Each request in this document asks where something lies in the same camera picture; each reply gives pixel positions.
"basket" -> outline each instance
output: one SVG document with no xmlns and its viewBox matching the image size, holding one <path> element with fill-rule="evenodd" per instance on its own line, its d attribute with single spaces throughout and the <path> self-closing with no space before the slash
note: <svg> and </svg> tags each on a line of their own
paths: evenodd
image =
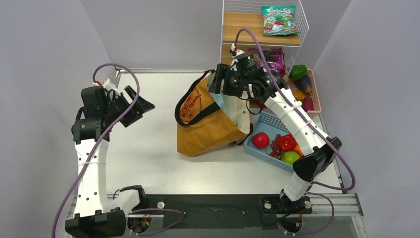
<svg viewBox="0 0 420 238">
<path fill-rule="evenodd" d="M 312 93 L 309 94 L 309 96 L 312 98 L 312 102 L 314 103 L 314 110 L 307 111 L 306 113 L 311 119 L 313 119 L 316 115 L 318 115 L 321 112 L 321 104 L 319 103 L 318 91 L 316 89 L 315 77 L 314 77 L 314 72 L 312 71 L 312 69 L 308 68 L 307 75 L 311 79 Z M 289 80 L 289 87 L 292 91 L 297 90 L 292 79 Z"/>
<path fill-rule="evenodd" d="M 271 152 L 271 148 L 267 147 L 267 151 L 265 149 L 259 150 L 253 145 L 251 138 L 260 132 L 266 133 L 270 138 L 270 141 L 274 140 L 277 134 L 284 136 L 290 133 L 278 117 L 265 112 L 261 112 L 255 121 L 252 135 L 248 136 L 248 138 L 245 140 L 245 153 L 293 173 L 292 165 L 268 155 L 269 152 Z"/>
</svg>

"purple package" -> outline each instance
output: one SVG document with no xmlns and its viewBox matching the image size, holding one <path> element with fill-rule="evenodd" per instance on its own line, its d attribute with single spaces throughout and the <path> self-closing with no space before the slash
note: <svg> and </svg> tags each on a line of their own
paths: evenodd
<svg viewBox="0 0 420 238">
<path fill-rule="evenodd" d="M 258 49 L 249 48 L 249 52 L 254 53 L 254 60 L 258 66 L 263 66 L 262 59 Z M 267 60 L 270 70 L 277 71 L 280 76 L 284 77 L 285 74 L 285 65 L 284 65 L 284 52 L 281 48 L 272 48 L 272 49 L 263 49 L 265 59 Z"/>
</svg>

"white table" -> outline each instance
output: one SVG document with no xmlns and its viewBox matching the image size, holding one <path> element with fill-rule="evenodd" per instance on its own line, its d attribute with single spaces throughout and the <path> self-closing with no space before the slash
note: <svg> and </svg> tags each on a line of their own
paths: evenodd
<svg viewBox="0 0 420 238">
<path fill-rule="evenodd" d="M 202 73 L 138 73 L 140 95 L 156 108 L 128 128 L 118 123 L 110 134 L 106 159 L 108 193 L 140 184 L 147 194 L 275 194 L 291 173 L 244 152 L 243 146 L 225 146 L 190 158 L 176 151 L 176 103 Z M 119 88 L 131 85 L 123 74 Z M 321 127 L 319 118 L 314 119 Z M 334 164 L 320 182 L 340 186 Z M 312 192 L 341 193 L 315 185 Z"/>
</svg>

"pink plastic basket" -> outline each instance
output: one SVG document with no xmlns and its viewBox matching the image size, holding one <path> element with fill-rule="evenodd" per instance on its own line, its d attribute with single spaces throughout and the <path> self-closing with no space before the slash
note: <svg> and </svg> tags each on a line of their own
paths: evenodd
<svg viewBox="0 0 420 238">
<path fill-rule="evenodd" d="M 321 104 L 319 103 L 318 91 L 316 89 L 315 77 L 314 77 L 314 72 L 312 71 L 312 69 L 308 68 L 307 75 L 311 79 L 312 93 L 310 94 L 310 97 L 312 98 L 312 101 L 314 103 L 314 110 L 307 111 L 306 113 L 309 115 L 310 118 L 313 119 L 316 115 L 318 115 L 321 112 Z M 289 86 L 292 91 L 297 90 L 292 80 L 289 81 Z"/>
</svg>

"apple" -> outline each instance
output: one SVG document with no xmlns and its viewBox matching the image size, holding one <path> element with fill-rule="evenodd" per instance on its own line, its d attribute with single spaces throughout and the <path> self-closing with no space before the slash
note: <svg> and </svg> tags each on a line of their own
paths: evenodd
<svg viewBox="0 0 420 238">
<path fill-rule="evenodd" d="M 270 138 L 264 132 L 260 132 L 255 134 L 251 141 L 257 149 L 261 150 L 268 146 Z"/>
<path fill-rule="evenodd" d="M 294 151 L 284 152 L 281 161 L 292 165 L 296 160 L 300 159 L 300 155 Z"/>
</svg>

